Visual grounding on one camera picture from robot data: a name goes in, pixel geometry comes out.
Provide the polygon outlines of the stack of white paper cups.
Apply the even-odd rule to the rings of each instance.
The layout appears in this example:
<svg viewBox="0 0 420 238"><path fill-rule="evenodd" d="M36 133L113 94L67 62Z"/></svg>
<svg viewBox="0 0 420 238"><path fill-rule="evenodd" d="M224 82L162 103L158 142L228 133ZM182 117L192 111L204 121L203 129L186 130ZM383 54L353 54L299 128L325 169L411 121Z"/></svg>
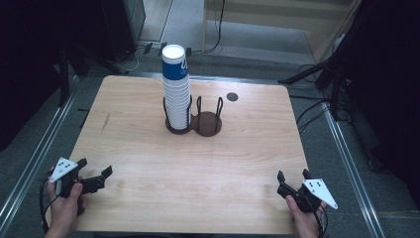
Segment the stack of white paper cups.
<svg viewBox="0 0 420 238"><path fill-rule="evenodd" d="M189 124L190 84L189 78L180 80L162 79L164 104L169 125L175 130L183 130Z"/></svg>

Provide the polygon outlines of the black cabinet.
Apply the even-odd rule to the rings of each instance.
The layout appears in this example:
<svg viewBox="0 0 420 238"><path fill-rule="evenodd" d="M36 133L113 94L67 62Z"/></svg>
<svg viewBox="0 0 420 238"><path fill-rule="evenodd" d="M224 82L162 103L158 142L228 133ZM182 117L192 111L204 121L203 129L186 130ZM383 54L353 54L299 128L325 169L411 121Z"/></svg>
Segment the black cabinet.
<svg viewBox="0 0 420 238"><path fill-rule="evenodd" d="M110 60L121 61L137 48L146 21L144 0L101 0Z"/></svg>

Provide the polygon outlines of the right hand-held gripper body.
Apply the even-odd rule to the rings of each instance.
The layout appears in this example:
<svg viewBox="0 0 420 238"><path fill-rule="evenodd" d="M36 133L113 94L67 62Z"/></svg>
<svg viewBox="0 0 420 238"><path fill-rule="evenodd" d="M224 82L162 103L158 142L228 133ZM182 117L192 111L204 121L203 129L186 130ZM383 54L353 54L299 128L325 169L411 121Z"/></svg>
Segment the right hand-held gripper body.
<svg viewBox="0 0 420 238"><path fill-rule="evenodd" d="M299 209L304 212L313 212L319 208L322 202L337 209L338 204L321 178L305 179L299 189L294 189L284 180L279 181L277 193L283 198L292 196Z"/></svg>

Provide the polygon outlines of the black metal stand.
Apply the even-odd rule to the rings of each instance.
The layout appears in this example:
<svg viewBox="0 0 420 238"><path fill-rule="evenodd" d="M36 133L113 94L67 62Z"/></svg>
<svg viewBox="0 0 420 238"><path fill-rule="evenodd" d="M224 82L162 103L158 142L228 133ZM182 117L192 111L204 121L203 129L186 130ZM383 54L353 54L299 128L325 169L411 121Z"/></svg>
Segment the black metal stand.
<svg viewBox="0 0 420 238"><path fill-rule="evenodd" d="M63 44L59 50L59 88L61 107L69 98L68 66L71 65L77 75L86 75L89 71L85 58L89 58L117 74L127 74L126 69L110 63L93 51L80 44Z"/></svg>
<svg viewBox="0 0 420 238"><path fill-rule="evenodd" d="M315 86L318 90L325 90L329 85L332 85L330 97L330 111L335 121L339 120L338 107L340 86L344 79L344 66L342 61L341 50L335 50L324 61L311 66L310 68L297 73L296 75L278 81L279 84L292 84L306 76L315 74L320 71L318 78L315 81Z"/></svg>

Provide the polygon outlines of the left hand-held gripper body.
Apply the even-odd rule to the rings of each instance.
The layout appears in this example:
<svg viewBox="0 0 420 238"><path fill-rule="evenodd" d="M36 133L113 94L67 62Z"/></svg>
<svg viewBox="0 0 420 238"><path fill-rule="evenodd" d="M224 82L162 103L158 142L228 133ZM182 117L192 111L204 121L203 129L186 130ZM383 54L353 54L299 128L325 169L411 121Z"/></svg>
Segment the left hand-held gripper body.
<svg viewBox="0 0 420 238"><path fill-rule="evenodd" d="M95 193L105 187L105 180L101 174L93 178L80 178L77 162L60 158L50 176L50 182L55 184L55 194L61 197L69 197L76 183L83 185L82 194Z"/></svg>

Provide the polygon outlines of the dark curtain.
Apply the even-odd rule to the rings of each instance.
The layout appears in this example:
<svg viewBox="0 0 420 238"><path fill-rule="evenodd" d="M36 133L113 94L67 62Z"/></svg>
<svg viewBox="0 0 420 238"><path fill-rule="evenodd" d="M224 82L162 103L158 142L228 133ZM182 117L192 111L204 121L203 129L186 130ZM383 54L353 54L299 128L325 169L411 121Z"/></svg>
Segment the dark curtain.
<svg viewBox="0 0 420 238"><path fill-rule="evenodd" d="M0 152L59 88L59 50L77 44L93 0L0 0Z"/></svg>
<svg viewBox="0 0 420 238"><path fill-rule="evenodd" d="M375 136L368 151L420 209L420 0L363 0L354 27L349 94Z"/></svg>

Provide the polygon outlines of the aluminium floor rail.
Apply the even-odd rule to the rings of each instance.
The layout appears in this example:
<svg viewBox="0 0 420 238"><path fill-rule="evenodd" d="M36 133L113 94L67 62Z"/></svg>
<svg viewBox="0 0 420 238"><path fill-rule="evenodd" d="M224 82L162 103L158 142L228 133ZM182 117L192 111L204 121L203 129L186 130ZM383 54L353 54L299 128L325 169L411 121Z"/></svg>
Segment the aluminium floor rail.
<svg viewBox="0 0 420 238"><path fill-rule="evenodd" d="M368 191L364 182L357 170L353 155L343 135L341 127L337 121L334 120L331 113L331 106L328 103L323 104L323 108L327 110L326 120L331 134L335 140L340 157L343 161L346 174L349 178L350 184L356 196L356 200L360 207L362 216L367 225L367 230L371 238L386 238L385 232L382 228L381 222L375 210L375 207L368 195Z"/></svg>
<svg viewBox="0 0 420 238"><path fill-rule="evenodd" d="M45 156L54 140L54 137L60 129L73 101L74 94L71 94L69 98L64 101L62 106L57 107L53 111L54 115L50 120L48 120L48 126L45 131L42 132L41 139L29 155L29 158L26 160L25 167L20 173L19 178L14 183L13 188L7 194L4 201L1 203L0 219L4 222L12 219L19 209L19 206L25 198L31 183L35 179L36 174L44 162Z"/></svg>

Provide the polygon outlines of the person's left hand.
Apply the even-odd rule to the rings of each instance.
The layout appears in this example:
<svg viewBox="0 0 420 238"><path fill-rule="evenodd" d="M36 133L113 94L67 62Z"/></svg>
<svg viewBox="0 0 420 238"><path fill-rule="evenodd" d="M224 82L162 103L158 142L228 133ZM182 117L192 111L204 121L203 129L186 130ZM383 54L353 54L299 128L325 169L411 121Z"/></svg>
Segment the person's left hand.
<svg viewBox="0 0 420 238"><path fill-rule="evenodd" d="M83 185L76 183L68 198L58 197L51 205L50 228L75 230L77 227L78 208L87 207L88 199L82 194Z"/></svg>

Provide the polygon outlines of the person's right hand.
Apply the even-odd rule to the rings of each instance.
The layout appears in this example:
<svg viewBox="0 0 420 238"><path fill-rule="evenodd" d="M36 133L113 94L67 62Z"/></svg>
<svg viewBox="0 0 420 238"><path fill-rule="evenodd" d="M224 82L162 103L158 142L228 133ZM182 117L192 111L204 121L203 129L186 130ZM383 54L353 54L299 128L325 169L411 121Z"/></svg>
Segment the person's right hand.
<svg viewBox="0 0 420 238"><path fill-rule="evenodd" d="M304 213L298 207L294 198L288 195L285 201L289 207L291 219L294 222L294 233L296 238L319 238L320 229L318 222L327 209L327 203L322 201L320 207L313 213Z"/></svg>

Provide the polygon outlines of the dark wire double cup holder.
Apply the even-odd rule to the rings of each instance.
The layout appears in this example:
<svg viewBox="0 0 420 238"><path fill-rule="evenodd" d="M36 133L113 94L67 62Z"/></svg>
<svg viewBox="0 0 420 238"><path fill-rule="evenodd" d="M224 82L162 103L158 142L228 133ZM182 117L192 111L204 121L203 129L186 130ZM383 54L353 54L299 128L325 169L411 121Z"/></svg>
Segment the dark wire double cup holder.
<svg viewBox="0 0 420 238"><path fill-rule="evenodd" d="M224 101L221 97L218 98L218 103L215 112L203 111L201 97L196 99L197 114L191 113L191 105L193 99L189 98L185 110L185 118L182 120L182 127L180 129L174 128L170 123L168 105L166 99L162 100L163 111L165 114L165 127L166 129L175 135L184 135L190 131L195 131L198 135L203 137L212 137L217 135L222 128L221 112L223 109Z"/></svg>

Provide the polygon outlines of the beige wooden frame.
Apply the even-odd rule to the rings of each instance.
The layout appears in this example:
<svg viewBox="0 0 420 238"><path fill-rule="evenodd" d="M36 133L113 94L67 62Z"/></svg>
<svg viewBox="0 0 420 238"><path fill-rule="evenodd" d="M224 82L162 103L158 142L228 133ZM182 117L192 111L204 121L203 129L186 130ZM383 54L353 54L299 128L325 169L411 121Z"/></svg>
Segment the beige wooden frame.
<svg viewBox="0 0 420 238"><path fill-rule="evenodd" d="M362 0L204 0L202 46L206 43L206 23L231 23L279 27L305 32L317 62L326 57L333 42L353 20Z"/></svg>

